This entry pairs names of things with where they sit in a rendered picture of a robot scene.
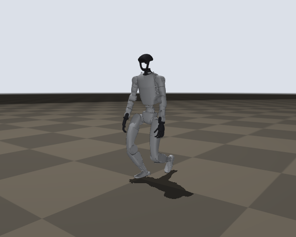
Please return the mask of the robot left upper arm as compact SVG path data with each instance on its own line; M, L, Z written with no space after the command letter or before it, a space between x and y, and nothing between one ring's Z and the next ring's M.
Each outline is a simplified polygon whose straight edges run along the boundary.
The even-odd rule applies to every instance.
M157 83L158 86L158 91L160 96L157 98L158 103L162 103L161 97L165 96L166 97L166 89L165 89L165 77L155 75L154 76L155 82Z

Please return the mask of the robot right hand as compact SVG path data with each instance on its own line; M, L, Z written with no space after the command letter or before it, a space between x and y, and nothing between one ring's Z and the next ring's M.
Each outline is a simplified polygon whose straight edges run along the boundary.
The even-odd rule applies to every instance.
M126 114L125 114L125 117L123 117L124 120L123 120L123 123L122 123L122 126L123 126L123 127L122 127L122 130L123 130L125 133L126 133L126 131L125 131L124 128L126 127L126 126L125 126L126 121L129 119L128 117L129 117L129 114L128 114L128 113L126 113Z

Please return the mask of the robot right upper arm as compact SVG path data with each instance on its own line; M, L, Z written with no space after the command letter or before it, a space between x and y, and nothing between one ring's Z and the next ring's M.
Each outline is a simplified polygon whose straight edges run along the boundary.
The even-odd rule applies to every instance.
M131 95L130 95L130 98L129 98L130 101L136 101L137 100L137 96L136 96L136 93L138 91L137 77L138 76L134 76L132 78Z

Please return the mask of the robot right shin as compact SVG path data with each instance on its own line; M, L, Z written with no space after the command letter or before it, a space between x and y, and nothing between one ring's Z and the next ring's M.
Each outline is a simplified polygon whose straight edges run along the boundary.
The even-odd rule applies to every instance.
M143 159L142 159L140 152L136 152L135 154L130 154L129 152L127 152L127 154L129 156L129 158L132 160L132 162L140 169L140 171L148 173L148 171L143 163Z

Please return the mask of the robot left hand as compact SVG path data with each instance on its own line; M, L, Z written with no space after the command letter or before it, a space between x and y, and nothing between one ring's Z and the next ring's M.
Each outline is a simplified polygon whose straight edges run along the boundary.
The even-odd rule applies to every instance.
M162 122L161 121L161 117L158 118L158 128L154 131L154 133L158 130L158 133L157 135L155 136L156 138L161 138L164 136L164 130L165 130L165 127L164 127L164 123L165 122Z

